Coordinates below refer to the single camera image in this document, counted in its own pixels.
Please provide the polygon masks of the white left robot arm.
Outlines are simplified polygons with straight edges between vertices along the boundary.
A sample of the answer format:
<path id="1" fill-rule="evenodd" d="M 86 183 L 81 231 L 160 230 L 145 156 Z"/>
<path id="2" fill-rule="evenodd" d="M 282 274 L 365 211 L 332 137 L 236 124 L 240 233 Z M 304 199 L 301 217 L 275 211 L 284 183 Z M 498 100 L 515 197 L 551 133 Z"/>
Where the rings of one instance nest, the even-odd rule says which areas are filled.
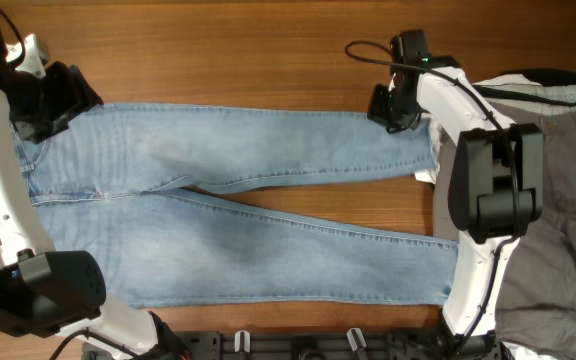
<path id="1" fill-rule="evenodd" d="M 158 316 L 107 293 L 89 253 L 57 250 L 31 204 L 18 142 L 46 140 L 100 102 L 78 68 L 49 62 L 33 40 L 10 47 L 0 30 L 0 332 L 81 340 L 98 359 L 187 359 Z"/>

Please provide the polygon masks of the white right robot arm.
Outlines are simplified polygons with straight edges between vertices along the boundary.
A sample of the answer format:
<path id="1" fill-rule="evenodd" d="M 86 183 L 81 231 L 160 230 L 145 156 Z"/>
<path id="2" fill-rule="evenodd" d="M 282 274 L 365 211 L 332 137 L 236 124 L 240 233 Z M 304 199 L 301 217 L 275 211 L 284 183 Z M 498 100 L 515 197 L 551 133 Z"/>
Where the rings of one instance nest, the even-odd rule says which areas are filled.
<path id="1" fill-rule="evenodd" d="M 543 136 L 490 105 L 462 69 L 392 64 L 368 117 L 390 133 L 422 114 L 456 144 L 447 202 L 458 230 L 452 291 L 442 307 L 433 353 L 480 359 L 496 340 L 495 307 L 507 263 L 543 208 Z"/>

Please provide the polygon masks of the light blue denim jeans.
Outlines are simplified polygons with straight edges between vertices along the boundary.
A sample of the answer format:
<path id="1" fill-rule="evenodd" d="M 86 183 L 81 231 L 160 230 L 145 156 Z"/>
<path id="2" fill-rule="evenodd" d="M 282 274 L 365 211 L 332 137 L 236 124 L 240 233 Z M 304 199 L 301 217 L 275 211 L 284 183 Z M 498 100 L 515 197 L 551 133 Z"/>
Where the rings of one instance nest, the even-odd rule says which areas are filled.
<path id="1" fill-rule="evenodd" d="M 389 134 L 353 112 L 123 103 L 17 151 L 56 248 L 89 252 L 108 291 L 133 307 L 440 305 L 454 277 L 451 241 L 228 200 L 431 169 L 432 130 L 428 118 Z"/>

